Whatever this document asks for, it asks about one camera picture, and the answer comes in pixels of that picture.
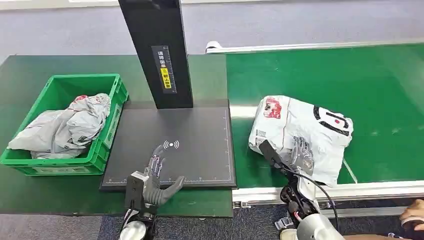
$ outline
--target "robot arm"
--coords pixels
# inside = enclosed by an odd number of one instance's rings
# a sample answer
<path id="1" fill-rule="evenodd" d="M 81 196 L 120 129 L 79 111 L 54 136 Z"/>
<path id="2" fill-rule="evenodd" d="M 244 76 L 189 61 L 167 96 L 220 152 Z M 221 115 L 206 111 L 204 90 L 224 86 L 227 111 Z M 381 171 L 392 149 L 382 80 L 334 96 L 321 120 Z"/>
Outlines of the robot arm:
<path id="1" fill-rule="evenodd" d="M 158 207 L 183 187 L 184 176 L 180 176 L 172 186 L 160 188 L 159 174 L 165 161 L 163 152 L 163 146 L 158 146 L 144 172 L 135 171 L 128 176 L 125 190 L 128 210 L 119 240 L 151 240 Z"/>
<path id="2" fill-rule="evenodd" d="M 297 228 L 298 240 L 344 240 L 343 236 L 333 227 L 328 218 L 320 214 L 318 202 L 315 199 L 316 187 L 326 195 L 324 189 L 314 182 L 310 176 L 314 171 L 313 153 L 308 142 L 303 137 L 294 137 L 294 148 L 289 156 L 281 157 L 268 140 L 259 145 L 269 164 L 279 169 L 288 179 L 288 184 L 280 193 L 281 200 L 287 204 L 290 219 L 282 222 L 283 227 Z M 336 208 L 331 201 L 335 216 Z"/>

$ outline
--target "black vertical stand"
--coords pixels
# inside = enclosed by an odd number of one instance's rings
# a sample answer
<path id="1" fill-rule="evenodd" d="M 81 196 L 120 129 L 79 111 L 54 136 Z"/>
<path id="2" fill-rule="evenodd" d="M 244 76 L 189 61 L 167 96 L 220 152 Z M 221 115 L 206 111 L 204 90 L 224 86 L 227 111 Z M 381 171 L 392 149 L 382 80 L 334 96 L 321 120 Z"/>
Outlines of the black vertical stand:
<path id="1" fill-rule="evenodd" d="M 192 108 L 179 0 L 119 0 L 158 109 Z"/>
<path id="2" fill-rule="evenodd" d="M 185 188 L 236 187 L 228 100 L 193 107 L 178 1 L 119 0 L 157 109 L 124 105 L 102 191 L 125 191 L 127 176 L 143 171 L 159 145 L 172 159 L 161 169 L 161 186 L 185 176 Z"/>

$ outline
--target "white plastic bag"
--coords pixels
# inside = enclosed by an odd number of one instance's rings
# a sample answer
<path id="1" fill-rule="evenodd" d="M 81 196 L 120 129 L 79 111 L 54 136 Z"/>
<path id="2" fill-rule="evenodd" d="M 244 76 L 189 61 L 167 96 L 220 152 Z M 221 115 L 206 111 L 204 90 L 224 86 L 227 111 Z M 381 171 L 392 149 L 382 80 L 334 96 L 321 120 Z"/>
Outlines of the white plastic bag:
<path id="1" fill-rule="evenodd" d="M 315 161 L 312 178 L 334 187 L 353 130 L 352 120 L 340 113 L 288 96 L 266 96 L 257 107 L 249 147 L 262 154 L 259 145 L 266 139 L 284 155 L 293 148 L 293 136 L 303 137 Z"/>
<path id="2" fill-rule="evenodd" d="M 105 93 L 78 96 L 66 110 L 41 113 L 8 148 L 29 150 L 32 158 L 74 158 L 98 136 L 110 110 L 111 99 Z"/>

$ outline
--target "yellow label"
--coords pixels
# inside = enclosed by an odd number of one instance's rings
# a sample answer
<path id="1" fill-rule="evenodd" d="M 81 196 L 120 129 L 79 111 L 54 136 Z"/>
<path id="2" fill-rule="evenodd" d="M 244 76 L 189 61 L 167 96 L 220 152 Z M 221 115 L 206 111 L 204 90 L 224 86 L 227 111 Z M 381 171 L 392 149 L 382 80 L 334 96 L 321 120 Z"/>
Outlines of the yellow label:
<path id="1" fill-rule="evenodd" d="M 162 74 L 164 87 L 166 89 L 170 89 L 171 88 L 171 80 L 170 80 L 170 76 L 168 74 L 168 68 L 161 68 L 160 73 Z"/>

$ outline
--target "red logo on package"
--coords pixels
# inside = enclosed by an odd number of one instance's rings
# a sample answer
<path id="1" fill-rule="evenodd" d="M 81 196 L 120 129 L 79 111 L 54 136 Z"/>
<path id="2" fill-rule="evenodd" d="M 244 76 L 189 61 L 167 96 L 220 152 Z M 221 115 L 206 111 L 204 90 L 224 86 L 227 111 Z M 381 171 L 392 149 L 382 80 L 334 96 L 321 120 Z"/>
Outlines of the red logo on package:
<path id="1" fill-rule="evenodd" d="M 88 98 L 88 96 L 87 95 L 77 96 L 73 102 L 75 103 L 76 101 L 83 100 L 85 98 Z"/>
<path id="2" fill-rule="evenodd" d="M 267 118 L 281 118 L 281 105 L 280 103 L 273 97 L 268 97 L 266 99 L 265 111 L 263 115 Z"/>

